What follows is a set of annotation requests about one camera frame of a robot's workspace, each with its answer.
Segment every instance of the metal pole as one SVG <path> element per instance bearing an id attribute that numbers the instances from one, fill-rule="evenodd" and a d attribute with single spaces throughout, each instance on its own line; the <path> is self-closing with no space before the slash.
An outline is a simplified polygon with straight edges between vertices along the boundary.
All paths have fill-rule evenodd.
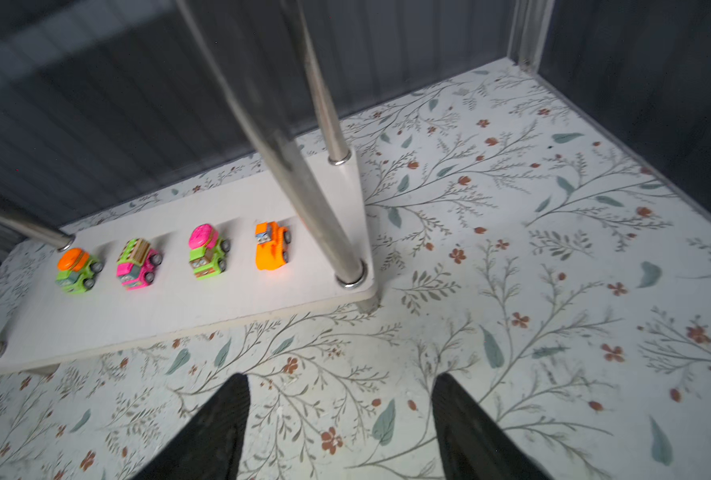
<path id="1" fill-rule="evenodd" d="M 255 51 L 254 39 L 244 32 L 246 22 L 236 19 L 233 10 L 226 11 L 223 16 L 205 11 L 199 17 L 202 22 L 199 24 L 187 0 L 177 0 L 177 5 L 246 137 L 262 155 L 302 222 L 315 238 L 333 267 L 337 280 L 345 288 L 360 285 L 366 277 L 366 265 L 356 256 L 293 140 L 276 93 L 267 85 L 268 74 L 258 64 L 260 56 Z M 239 8 L 233 3 L 220 6 Z M 208 43 L 202 29 L 214 34 Z M 227 42 L 215 42 L 214 37 L 219 35 L 225 35 Z M 220 68 L 217 56 L 226 66 L 224 70 Z"/>
<path id="2" fill-rule="evenodd" d="M 350 147 L 344 141 L 331 92 L 321 74 L 321 66 L 315 56 L 310 31 L 304 20 L 302 4 L 298 0 L 281 0 L 281 9 L 294 50 L 299 61 L 304 65 L 315 117 L 318 119 L 318 126 L 321 128 L 328 149 L 328 162 L 332 165 L 341 165 L 350 159 Z"/>
<path id="3" fill-rule="evenodd" d="M 52 226 L 44 224 L 2 197 L 0 197 L 0 224 L 24 236 L 52 245 L 58 252 L 70 248 L 70 245 L 75 240 L 75 235 L 67 235 Z"/>

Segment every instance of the red flower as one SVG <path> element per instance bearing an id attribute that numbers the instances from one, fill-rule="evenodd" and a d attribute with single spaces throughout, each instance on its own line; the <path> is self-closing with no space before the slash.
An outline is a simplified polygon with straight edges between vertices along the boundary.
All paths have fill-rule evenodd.
<path id="1" fill-rule="evenodd" d="M 521 316 L 518 312 L 513 313 L 513 317 L 515 318 L 515 320 L 512 320 L 513 326 L 519 326 L 522 329 L 529 328 L 529 320 L 531 320 L 529 317 Z"/>
<path id="2" fill-rule="evenodd" d="M 297 370 L 299 368 L 299 364 L 297 363 L 297 360 L 292 357 L 289 357 L 286 360 L 286 364 L 283 366 L 281 369 L 284 373 L 288 373 L 289 375 L 294 373 L 294 370 Z"/>
<path id="3" fill-rule="evenodd" d="M 449 254 L 449 257 L 454 259 L 455 264 L 461 264 L 462 260 L 466 259 L 467 257 L 465 256 L 465 251 L 460 249 L 453 249 L 451 253 Z"/>
<path id="4" fill-rule="evenodd" d="M 89 467 L 94 464 L 94 457 L 96 457 L 96 453 L 89 450 L 89 452 L 86 454 L 86 457 L 81 461 L 80 466 L 78 468 L 82 468 L 84 472 L 88 470 Z"/>
<path id="5" fill-rule="evenodd" d="M 617 282 L 616 285 L 612 285 L 611 283 L 609 283 L 608 285 L 606 285 L 606 287 L 610 290 L 613 290 L 615 296 L 620 296 L 627 293 L 627 289 L 625 288 L 625 286 L 619 282 Z"/>
<path id="6" fill-rule="evenodd" d="M 711 343 L 711 338 L 705 333 L 706 326 L 687 326 L 687 337 L 697 343 Z"/>
<path id="7" fill-rule="evenodd" d="M 331 427 L 328 432 L 323 432 L 321 439 L 323 440 L 321 447 L 323 447 L 324 450 L 328 450 L 331 455 L 337 452 L 337 447 L 343 445 L 342 437 L 337 435 L 337 431 L 334 430 L 334 427 Z"/>
<path id="8" fill-rule="evenodd" d="M 622 356 L 624 355 L 624 352 L 622 351 L 621 346 L 615 346 L 614 350 L 611 350 L 611 347 L 608 346 L 606 343 L 600 346 L 600 349 L 608 352 L 606 355 L 603 356 L 604 359 L 606 359 L 607 362 L 611 362 L 612 360 L 617 360 L 618 362 L 624 362 L 625 358 Z"/>

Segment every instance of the toy car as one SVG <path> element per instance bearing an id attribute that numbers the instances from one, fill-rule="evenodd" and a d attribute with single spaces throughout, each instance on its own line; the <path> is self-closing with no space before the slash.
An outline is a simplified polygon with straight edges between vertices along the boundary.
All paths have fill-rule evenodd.
<path id="1" fill-rule="evenodd" d="M 105 267 L 99 259 L 80 248 L 71 248 L 60 258 L 56 268 L 56 284 L 67 293 L 83 293 L 96 283 L 94 276 Z"/>
<path id="2" fill-rule="evenodd" d="M 150 286 L 156 279 L 156 268 L 163 262 L 159 254 L 143 238 L 129 240 L 118 257 L 116 275 L 126 290 Z"/>
<path id="3" fill-rule="evenodd" d="M 292 233 L 286 226 L 275 222 L 257 225 L 257 268 L 275 270 L 288 263 L 287 246 L 292 243 Z"/>
<path id="4" fill-rule="evenodd" d="M 190 235 L 190 266 L 196 278 L 209 278 L 227 270 L 230 240 L 219 238 L 219 232 L 209 224 L 198 226 Z"/>

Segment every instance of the floral tablecloth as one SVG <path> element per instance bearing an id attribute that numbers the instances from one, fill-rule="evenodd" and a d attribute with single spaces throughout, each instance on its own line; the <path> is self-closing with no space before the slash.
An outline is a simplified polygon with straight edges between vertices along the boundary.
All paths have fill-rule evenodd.
<path id="1" fill-rule="evenodd" d="M 0 480 L 128 478 L 234 372 L 252 389 L 242 480 L 442 478 L 442 372 L 555 478 L 711 478 L 710 222 L 507 60 L 343 127 L 379 310 L 1 376 Z M 263 168 L 253 155 L 68 230 Z M 1 266 L 0 332 L 48 253 L 26 241 Z"/>

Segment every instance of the white surface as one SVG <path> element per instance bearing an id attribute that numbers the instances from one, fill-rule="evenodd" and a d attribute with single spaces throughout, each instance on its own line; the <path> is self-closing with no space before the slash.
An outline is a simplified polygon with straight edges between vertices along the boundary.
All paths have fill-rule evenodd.
<path id="1" fill-rule="evenodd" d="M 350 242 L 369 265 L 368 278 L 359 288 L 345 290 L 335 282 L 331 266 L 281 188 L 263 172 L 79 232 L 74 246 L 102 258 L 105 270 L 90 292 L 65 294 L 54 283 L 62 256 L 54 253 L 9 323 L 0 373 L 373 296 L 377 285 L 358 159 L 333 167 L 324 152 L 308 162 Z M 254 227 L 272 220 L 291 229 L 289 263 L 259 271 L 254 264 Z M 214 225 L 232 246 L 224 274 L 197 280 L 188 264 L 188 239 L 205 223 Z M 115 277 L 116 259 L 126 242 L 138 236 L 163 254 L 163 264 L 151 286 L 127 291 Z"/>

